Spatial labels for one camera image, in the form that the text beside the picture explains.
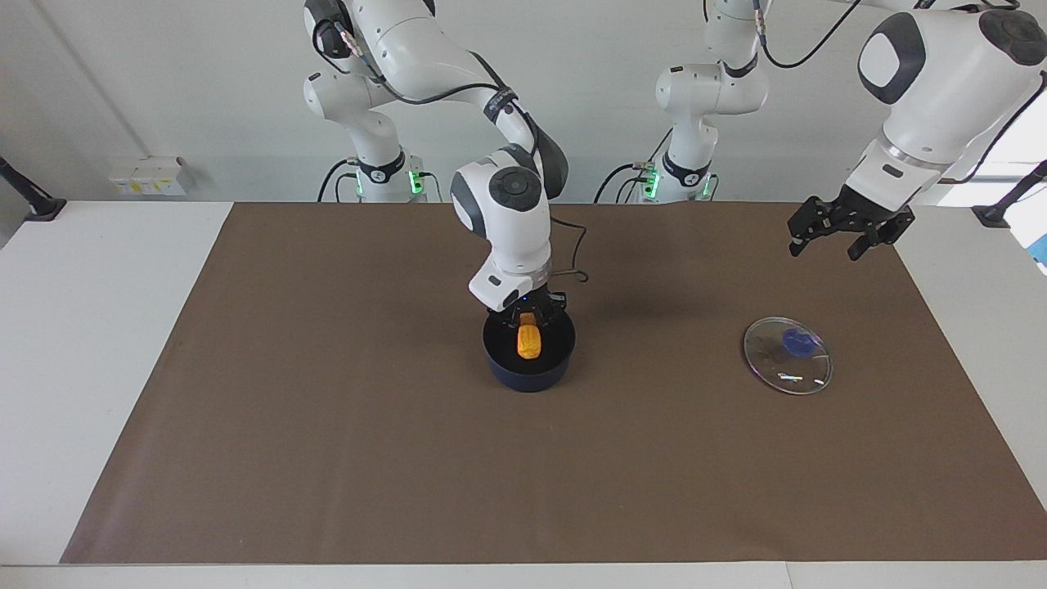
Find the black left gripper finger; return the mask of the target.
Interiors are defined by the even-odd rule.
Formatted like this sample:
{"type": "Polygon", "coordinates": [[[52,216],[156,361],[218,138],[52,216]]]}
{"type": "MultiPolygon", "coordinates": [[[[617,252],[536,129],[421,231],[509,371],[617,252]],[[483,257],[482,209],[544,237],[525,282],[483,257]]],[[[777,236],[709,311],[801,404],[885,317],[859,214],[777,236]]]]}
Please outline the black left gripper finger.
{"type": "Polygon", "coordinates": [[[823,201],[818,196],[809,197],[788,220],[790,255],[794,258],[800,257],[809,243],[840,232],[843,223],[844,208],[838,202],[823,201]]]}
{"type": "Polygon", "coordinates": [[[908,224],[883,224],[879,227],[868,227],[850,245],[847,254],[850,260],[860,260],[868,250],[879,245],[894,245],[908,230],[908,224]]]}

